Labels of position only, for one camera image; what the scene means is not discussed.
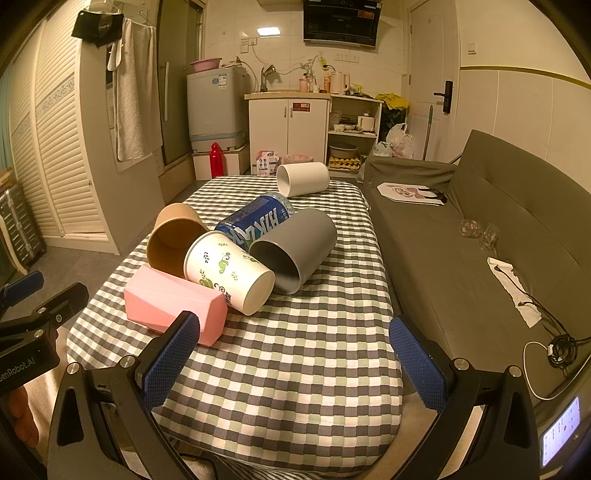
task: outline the phone screen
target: phone screen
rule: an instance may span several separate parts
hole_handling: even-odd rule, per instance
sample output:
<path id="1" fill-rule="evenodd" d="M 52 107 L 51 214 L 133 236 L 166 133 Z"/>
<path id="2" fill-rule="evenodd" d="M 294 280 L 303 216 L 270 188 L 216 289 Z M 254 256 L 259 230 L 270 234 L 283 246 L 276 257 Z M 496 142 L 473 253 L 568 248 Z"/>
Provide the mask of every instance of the phone screen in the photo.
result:
<path id="1" fill-rule="evenodd" d="M 579 398 L 575 397 L 542 437 L 542 466 L 548 465 L 548 462 L 558 453 L 580 422 Z"/>

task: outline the glass cup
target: glass cup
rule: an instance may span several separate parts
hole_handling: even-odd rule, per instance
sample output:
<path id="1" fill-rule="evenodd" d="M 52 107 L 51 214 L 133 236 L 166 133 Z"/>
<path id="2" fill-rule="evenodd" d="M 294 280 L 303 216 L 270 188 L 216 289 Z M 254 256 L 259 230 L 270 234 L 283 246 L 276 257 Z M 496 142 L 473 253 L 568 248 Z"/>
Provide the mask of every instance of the glass cup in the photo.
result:
<path id="1" fill-rule="evenodd" d="M 499 232 L 499 228 L 494 223 L 489 223 L 479 240 L 480 248 L 483 250 L 493 250 L 499 238 Z"/>
<path id="2" fill-rule="evenodd" d="M 482 230 L 476 220 L 462 220 L 460 233 L 466 238 L 478 238 L 482 235 Z"/>

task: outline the black bag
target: black bag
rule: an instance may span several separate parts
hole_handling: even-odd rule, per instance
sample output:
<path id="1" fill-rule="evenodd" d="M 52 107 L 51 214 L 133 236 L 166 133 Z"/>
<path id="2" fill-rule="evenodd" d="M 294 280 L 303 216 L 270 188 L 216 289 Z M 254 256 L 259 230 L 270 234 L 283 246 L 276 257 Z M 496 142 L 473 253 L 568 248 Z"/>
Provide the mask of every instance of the black bag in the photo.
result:
<path id="1" fill-rule="evenodd" d="M 76 18 L 72 37 L 92 42 L 97 47 L 121 38 L 123 14 L 106 14 L 81 10 Z"/>

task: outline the white paper cup with leaf pattern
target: white paper cup with leaf pattern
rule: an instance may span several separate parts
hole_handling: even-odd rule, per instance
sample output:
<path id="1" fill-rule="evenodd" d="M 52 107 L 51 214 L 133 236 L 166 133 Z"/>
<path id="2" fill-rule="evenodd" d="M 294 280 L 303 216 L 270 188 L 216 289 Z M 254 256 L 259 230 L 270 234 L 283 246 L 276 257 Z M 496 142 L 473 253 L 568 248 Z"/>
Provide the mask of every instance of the white paper cup with leaf pattern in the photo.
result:
<path id="1" fill-rule="evenodd" d="M 248 316 L 261 309 L 275 286 L 271 270 L 218 231 L 205 233 L 191 245 L 184 275 L 221 291 L 228 305 Z"/>

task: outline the washing machine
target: washing machine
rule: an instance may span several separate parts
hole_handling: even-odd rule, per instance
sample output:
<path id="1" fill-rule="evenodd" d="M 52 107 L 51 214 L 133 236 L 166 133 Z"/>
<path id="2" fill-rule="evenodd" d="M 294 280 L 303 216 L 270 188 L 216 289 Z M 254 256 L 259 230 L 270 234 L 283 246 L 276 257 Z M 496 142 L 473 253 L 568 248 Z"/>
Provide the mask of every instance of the washing machine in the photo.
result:
<path id="1" fill-rule="evenodd" d="M 187 76 L 189 136 L 194 152 L 239 148 L 248 138 L 246 69 L 232 66 Z"/>

